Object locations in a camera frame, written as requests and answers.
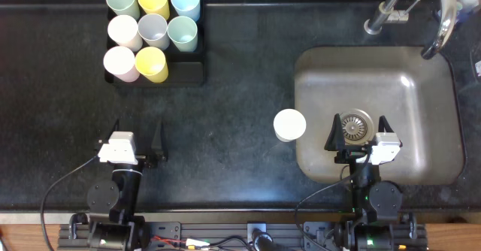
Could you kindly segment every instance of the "stainless steel sink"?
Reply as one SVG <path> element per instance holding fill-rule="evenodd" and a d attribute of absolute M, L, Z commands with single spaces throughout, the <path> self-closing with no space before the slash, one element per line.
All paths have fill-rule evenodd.
<path fill-rule="evenodd" d="M 324 150 L 336 113 L 342 113 L 352 144 L 370 140 L 379 117 L 386 116 L 404 146 L 393 162 L 380 166 L 384 180 L 449 184 L 457 178 L 464 155 L 451 69 L 439 54 L 422 59 L 421 49 L 317 47 L 301 55 L 295 109 L 305 116 L 307 130 L 297 140 L 297 160 L 309 178 L 339 180 L 343 166 Z"/>

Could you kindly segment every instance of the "sink drain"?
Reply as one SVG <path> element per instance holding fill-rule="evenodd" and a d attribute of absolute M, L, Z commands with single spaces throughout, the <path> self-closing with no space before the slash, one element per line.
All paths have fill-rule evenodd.
<path fill-rule="evenodd" d="M 370 140 L 374 132 L 374 123 L 371 117 L 359 109 L 352 109 L 340 115 L 343 134 L 349 144 L 363 144 Z"/>

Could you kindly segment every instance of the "cup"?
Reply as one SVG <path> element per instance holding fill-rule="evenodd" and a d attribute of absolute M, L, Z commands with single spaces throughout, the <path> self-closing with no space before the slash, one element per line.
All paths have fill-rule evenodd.
<path fill-rule="evenodd" d="M 293 141 L 306 131 L 306 119 L 297 110 L 284 109 L 274 117 L 274 131 L 280 141 Z"/>
<path fill-rule="evenodd" d="M 138 34 L 151 46 L 167 49 L 171 41 L 167 35 L 167 21 L 158 14 L 147 14 L 138 21 Z"/>
<path fill-rule="evenodd" d="M 173 18 L 167 34 L 180 52 L 193 52 L 197 48 L 197 24 L 188 17 Z"/>
<path fill-rule="evenodd" d="M 110 48 L 104 56 L 104 67 L 124 82 L 133 82 L 141 75 L 135 67 L 134 53 L 127 47 Z"/>
<path fill-rule="evenodd" d="M 201 17 L 201 0 L 171 0 L 172 6 L 180 16 L 197 21 Z"/>
<path fill-rule="evenodd" d="M 138 34 L 138 24 L 129 15 L 119 15 L 108 23 L 109 37 L 118 45 L 137 52 L 142 47 L 142 38 Z"/>
<path fill-rule="evenodd" d="M 154 83 L 164 82 L 168 76 L 165 55 L 157 47 L 145 47 L 140 50 L 135 57 L 135 67 Z"/>
<path fill-rule="evenodd" d="M 109 8 L 117 15 L 129 15 L 138 20 L 141 12 L 138 9 L 137 0 L 106 0 Z"/>
<path fill-rule="evenodd" d="M 171 15 L 168 9 L 168 0 L 138 0 L 138 4 L 146 14 L 159 14 L 168 20 Z"/>

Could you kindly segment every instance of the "black countertop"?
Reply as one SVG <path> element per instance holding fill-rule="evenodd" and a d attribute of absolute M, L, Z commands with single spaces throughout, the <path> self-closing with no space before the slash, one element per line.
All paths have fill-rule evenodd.
<path fill-rule="evenodd" d="M 103 0 L 0 0 L 0 210 L 38 210 L 47 187 L 89 159 L 116 118 L 148 137 L 160 117 L 169 161 L 145 170 L 139 211 L 291 210 L 325 186 L 302 173 L 295 142 L 279 142 L 272 127 L 278 111 L 294 107 L 295 60 L 316 46 L 422 46 L 437 31 L 431 11 L 438 0 L 422 0 L 409 23 L 365 34 L 362 24 L 380 1 L 204 0 L 206 83 L 117 89 L 104 81 Z M 481 56 L 479 28 L 475 15 L 443 50 L 453 69 L 465 168 L 452 185 L 402 186 L 404 209 L 481 206 L 481 85 L 472 61 Z M 86 210 L 87 189 L 111 170 L 84 168 L 50 193 L 47 209 Z M 348 210 L 349 194 L 333 188 L 307 207 Z"/>

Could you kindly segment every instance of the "faucet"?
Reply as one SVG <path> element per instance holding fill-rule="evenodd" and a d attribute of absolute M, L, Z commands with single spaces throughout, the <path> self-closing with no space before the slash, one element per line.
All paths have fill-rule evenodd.
<path fill-rule="evenodd" d="M 365 22 L 365 31 L 376 35 L 383 29 L 384 23 L 405 23 L 409 18 L 409 11 L 419 2 L 416 0 L 406 11 L 395 11 L 394 6 L 399 0 L 381 2 L 372 19 Z M 431 59 L 446 44 L 456 21 L 456 0 L 441 0 L 440 26 L 434 40 L 427 44 L 421 52 L 423 59 Z"/>

